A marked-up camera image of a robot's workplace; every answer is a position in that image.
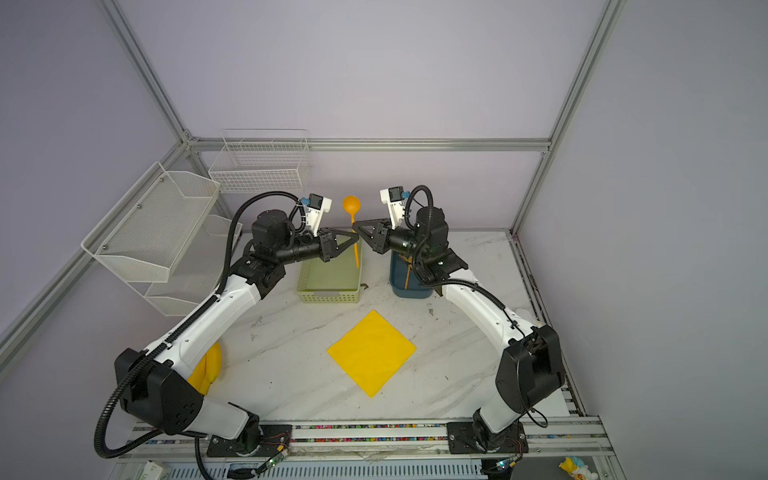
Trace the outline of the white two-tier mesh shelf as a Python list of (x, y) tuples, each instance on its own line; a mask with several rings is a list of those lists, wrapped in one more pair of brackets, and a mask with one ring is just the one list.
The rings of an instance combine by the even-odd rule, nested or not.
[(184, 317), (216, 288), (230, 220), (218, 182), (150, 167), (81, 248), (161, 314)]

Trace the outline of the aluminium cage frame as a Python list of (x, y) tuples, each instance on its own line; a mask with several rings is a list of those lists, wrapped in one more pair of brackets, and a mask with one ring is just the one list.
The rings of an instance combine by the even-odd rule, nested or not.
[[(153, 67), (150, 66), (146, 52), (139, 45), (138, 37), (129, 25), (122, 7), (117, 1), (96, 1), (94, 4), (107, 22), (118, 45), (125, 52), (142, 84), (147, 88), (155, 106), (173, 131), (175, 143), (162, 157), (159, 165), (169, 168), (179, 160), (187, 160), (194, 171), (203, 170), (204, 164), (199, 153), (215, 150), (221, 147), (223, 142), (212, 138), (193, 137), (183, 130), (183, 122), (171, 106), (169, 97), (161, 86)], [(624, 6), (623, 1), (603, 3), (587, 50), (569, 86), (553, 133), (548, 138), (315, 138), (309, 141), (310, 150), (313, 152), (541, 152), (543, 159), (537, 166), (532, 184), (523, 197), (519, 212), (514, 217), (511, 230), (517, 232), (522, 227), (530, 209), (535, 190), (554, 159), (559, 137), (568, 128), (572, 114), (576, 111), (583, 90), (590, 80), (597, 58), (605, 42), (610, 38)], [(2, 333), (2, 379), (6, 379), (14, 367), (22, 361), (47, 326), (49, 317), (75, 288), (92, 263), (92, 257), (87, 252), (79, 250)]]

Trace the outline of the light green plastic basket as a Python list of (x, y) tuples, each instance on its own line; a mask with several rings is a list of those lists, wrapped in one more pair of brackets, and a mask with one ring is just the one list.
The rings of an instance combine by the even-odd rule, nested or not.
[(357, 303), (361, 286), (362, 256), (349, 246), (337, 257), (301, 262), (296, 293), (305, 303)]

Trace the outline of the yellow paper napkin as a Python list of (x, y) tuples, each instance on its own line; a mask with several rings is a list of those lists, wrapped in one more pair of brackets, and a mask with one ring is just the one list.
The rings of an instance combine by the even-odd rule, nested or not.
[(327, 349), (329, 356), (369, 397), (375, 397), (417, 347), (377, 311), (370, 311)]

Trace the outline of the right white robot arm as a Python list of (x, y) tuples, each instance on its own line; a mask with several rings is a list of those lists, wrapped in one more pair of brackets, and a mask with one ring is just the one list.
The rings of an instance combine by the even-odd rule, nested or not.
[(472, 438), (482, 452), (501, 450), (518, 437), (519, 420), (565, 383), (557, 332), (523, 319), (481, 285), (450, 247), (441, 209), (420, 209), (411, 226), (379, 219), (357, 221), (353, 229), (372, 251), (394, 252), (407, 260), (423, 287), (458, 307), (488, 338), (499, 356), (496, 393), (473, 414)]

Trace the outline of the yellow banana toy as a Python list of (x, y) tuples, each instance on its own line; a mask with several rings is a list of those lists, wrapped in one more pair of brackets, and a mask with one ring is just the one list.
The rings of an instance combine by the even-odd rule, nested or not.
[(221, 346), (214, 343), (195, 367), (187, 382), (203, 396), (207, 395), (211, 385), (218, 379), (222, 370), (223, 356)]

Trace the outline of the teal plastic tray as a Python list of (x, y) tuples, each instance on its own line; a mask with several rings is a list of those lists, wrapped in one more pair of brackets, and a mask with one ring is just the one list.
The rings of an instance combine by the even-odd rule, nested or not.
[(389, 284), (399, 298), (426, 299), (433, 293), (430, 288), (421, 285), (410, 263), (395, 252), (390, 256)]

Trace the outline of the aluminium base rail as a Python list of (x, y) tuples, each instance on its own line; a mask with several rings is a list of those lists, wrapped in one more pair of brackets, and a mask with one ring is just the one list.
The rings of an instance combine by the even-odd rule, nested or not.
[(250, 455), (215, 437), (158, 436), (121, 456), (113, 479), (521, 479), (534, 464), (557, 479), (564, 467), (592, 479), (625, 474), (597, 417), (530, 420), (511, 427), (496, 450), (485, 450), (462, 419), (266, 421)]

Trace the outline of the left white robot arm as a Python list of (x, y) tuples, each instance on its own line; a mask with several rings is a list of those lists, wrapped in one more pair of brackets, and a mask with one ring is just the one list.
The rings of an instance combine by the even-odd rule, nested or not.
[[(117, 386), (97, 420), (96, 452), (118, 457), (161, 434), (219, 438), (239, 455), (255, 452), (263, 437), (258, 415), (208, 398), (190, 380), (222, 335), (284, 278), (287, 265), (329, 262), (358, 240), (353, 231), (333, 228), (298, 233), (285, 212), (261, 213), (241, 257), (225, 261), (225, 277), (214, 292), (166, 335), (141, 351), (126, 349), (115, 360)], [(108, 422), (116, 408), (152, 431), (122, 447), (108, 447)]]

